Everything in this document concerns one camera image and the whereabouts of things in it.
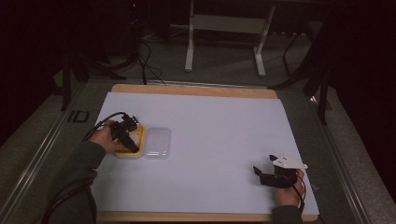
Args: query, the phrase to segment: clear plastic lid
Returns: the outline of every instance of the clear plastic lid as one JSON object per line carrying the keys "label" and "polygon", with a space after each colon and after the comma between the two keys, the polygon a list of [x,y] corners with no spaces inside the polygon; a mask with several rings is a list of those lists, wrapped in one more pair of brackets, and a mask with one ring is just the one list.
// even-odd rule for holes
{"label": "clear plastic lid", "polygon": [[154,160],[169,158],[171,131],[167,128],[148,128],[145,144],[145,157]]}

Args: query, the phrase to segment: person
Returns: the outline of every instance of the person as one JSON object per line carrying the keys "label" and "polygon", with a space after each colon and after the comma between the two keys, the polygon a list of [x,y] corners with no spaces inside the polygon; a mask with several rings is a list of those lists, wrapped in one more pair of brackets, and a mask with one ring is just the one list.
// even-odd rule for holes
{"label": "person", "polygon": [[[107,153],[127,150],[121,143],[115,143],[111,139],[109,125],[112,122],[114,120],[107,120],[104,127],[96,131],[88,141],[77,144],[65,161],[49,188],[48,210],[42,218],[42,224],[96,223],[96,204],[90,189],[97,176],[95,169]],[[297,175],[303,178],[304,172],[299,170]],[[301,179],[295,187],[303,195]],[[294,189],[276,189],[276,201],[279,207],[273,210],[275,224],[303,223],[297,207],[300,198]]]}

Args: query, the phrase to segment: table leg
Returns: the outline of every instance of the table leg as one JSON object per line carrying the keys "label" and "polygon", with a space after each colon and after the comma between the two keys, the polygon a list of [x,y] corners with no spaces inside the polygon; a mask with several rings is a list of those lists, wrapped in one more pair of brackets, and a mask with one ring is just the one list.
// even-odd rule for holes
{"label": "table leg", "polygon": [[264,65],[262,62],[262,47],[264,46],[265,38],[268,35],[268,30],[270,28],[271,20],[274,16],[275,6],[271,7],[267,19],[265,20],[264,26],[262,27],[262,38],[260,40],[259,46],[254,47],[254,57],[256,59],[257,71],[259,72],[260,77],[265,76]]}
{"label": "table leg", "polygon": [[192,60],[194,56],[194,0],[190,0],[190,25],[189,25],[189,45],[187,47],[187,57],[185,71],[192,71]]}

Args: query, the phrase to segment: human hand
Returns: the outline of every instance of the human hand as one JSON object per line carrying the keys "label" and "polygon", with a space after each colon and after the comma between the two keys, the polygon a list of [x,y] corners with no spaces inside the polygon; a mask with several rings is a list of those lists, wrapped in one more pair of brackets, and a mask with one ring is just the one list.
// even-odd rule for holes
{"label": "human hand", "polygon": [[125,147],[121,143],[115,143],[111,139],[111,129],[110,125],[115,121],[109,119],[105,122],[102,129],[96,131],[88,141],[94,142],[102,146],[106,153],[115,152],[116,150],[125,150]]}
{"label": "human hand", "polygon": [[[294,187],[300,192],[300,194],[304,195],[304,186],[302,179],[304,178],[304,172],[300,169],[297,170],[297,183],[294,184]],[[276,189],[276,201],[279,205],[295,205],[298,206],[300,204],[300,197],[297,192],[293,188],[288,189]]]}

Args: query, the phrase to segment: sleeve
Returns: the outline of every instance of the sleeve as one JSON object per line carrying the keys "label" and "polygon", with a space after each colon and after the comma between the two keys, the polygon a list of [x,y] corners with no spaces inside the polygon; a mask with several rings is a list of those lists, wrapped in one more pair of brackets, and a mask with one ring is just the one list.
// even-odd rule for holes
{"label": "sleeve", "polygon": [[285,205],[273,209],[274,224],[303,224],[297,206]]}
{"label": "sleeve", "polygon": [[90,141],[79,143],[49,188],[48,203],[52,206],[64,195],[82,188],[52,211],[49,223],[95,223],[96,205],[90,183],[96,178],[95,169],[106,155],[105,149]]}

